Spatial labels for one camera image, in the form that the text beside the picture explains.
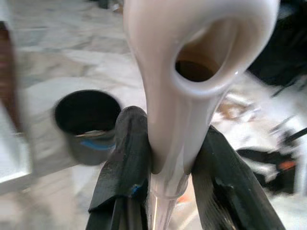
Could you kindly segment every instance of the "tiled floor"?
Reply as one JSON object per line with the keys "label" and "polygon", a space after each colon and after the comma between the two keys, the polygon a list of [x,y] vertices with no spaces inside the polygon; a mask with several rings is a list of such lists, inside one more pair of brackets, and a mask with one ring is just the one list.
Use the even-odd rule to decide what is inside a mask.
{"label": "tiled floor", "polygon": [[[146,110],[142,78],[122,29],[122,15],[99,9],[84,0],[11,0],[18,76],[22,87],[24,123],[33,149],[35,177],[22,191],[0,196],[0,229],[85,229],[87,209],[101,166],[76,165],[53,121],[55,103],[81,89],[101,89],[118,98],[123,107]],[[270,128],[296,114],[295,130],[307,126],[304,98],[296,87],[279,97],[277,89],[242,76],[231,91],[255,101],[256,119],[215,119],[233,147],[275,148]],[[302,139],[297,190],[305,192],[306,144]],[[272,200],[287,229],[306,226],[300,195]]]}

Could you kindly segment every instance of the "marble floor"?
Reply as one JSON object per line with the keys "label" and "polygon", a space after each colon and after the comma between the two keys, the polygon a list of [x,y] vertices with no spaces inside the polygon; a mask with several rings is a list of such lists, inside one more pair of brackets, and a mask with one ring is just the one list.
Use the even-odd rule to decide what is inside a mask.
{"label": "marble floor", "polygon": [[[23,123],[32,147],[34,173],[22,190],[0,196],[1,230],[83,230],[100,166],[78,165],[70,156],[53,120],[56,102],[70,92],[100,89],[123,107],[146,110],[142,78],[130,53],[122,28],[122,15],[102,10],[85,0],[10,0],[14,26]],[[250,122],[213,118],[233,147],[276,148],[269,130],[289,116],[296,131],[307,126],[307,92],[297,85],[280,96],[244,74],[231,92],[259,107]],[[271,199],[288,230],[307,226],[306,138],[301,139],[296,195]]]}

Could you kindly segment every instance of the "white marble floor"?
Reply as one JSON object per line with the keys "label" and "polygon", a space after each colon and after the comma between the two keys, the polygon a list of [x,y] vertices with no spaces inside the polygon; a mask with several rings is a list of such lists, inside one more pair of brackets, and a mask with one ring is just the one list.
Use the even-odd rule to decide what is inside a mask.
{"label": "white marble floor", "polygon": [[[34,178],[22,191],[0,196],[1,230],[85,229],[87,209],[101,166],[77,165],[54,125],[53,108],[66,94],[101,89],[123,107],[146,110],[142,78],[122,29],[122,15],[102,10],[85,0],[9,1],[16,40],[18,76],[22,87],[23,122],[32,145]],[[269,130],[291,115],[295,130],[307,126],[306,92],[293,86],[271,99],[276,87],[242,76],[231,91],[259,105],[250,122],[214,120],[234,148],[275,148]],[[303,229],[307,212],[307,139],[301,139],[300,174],[294,196],[272,200],[288,230]]]}

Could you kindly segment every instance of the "white plastic pipe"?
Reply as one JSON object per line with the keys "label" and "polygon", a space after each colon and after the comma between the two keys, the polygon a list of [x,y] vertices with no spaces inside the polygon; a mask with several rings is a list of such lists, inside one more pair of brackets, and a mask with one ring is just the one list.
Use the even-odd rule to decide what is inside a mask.
{"label": "white plastic pipe", "polygon": [[[124,26],[146,92],[153,149],[153,229],[166,229],[176,199],[230,84],[268,42],[278,0],[126,0]],[[194,82],[176,61],[215,74]]]}

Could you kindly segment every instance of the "black bucket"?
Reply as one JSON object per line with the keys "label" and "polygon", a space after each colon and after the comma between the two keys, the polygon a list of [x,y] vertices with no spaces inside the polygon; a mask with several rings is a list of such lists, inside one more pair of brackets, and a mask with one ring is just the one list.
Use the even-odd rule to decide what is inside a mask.
{"label": "black bucket", "polygon": [[98,165],[107,160],[115,148],[120,111],[113,97],[97,90],[73,92],[57,104],[55,121],[79,163]]}

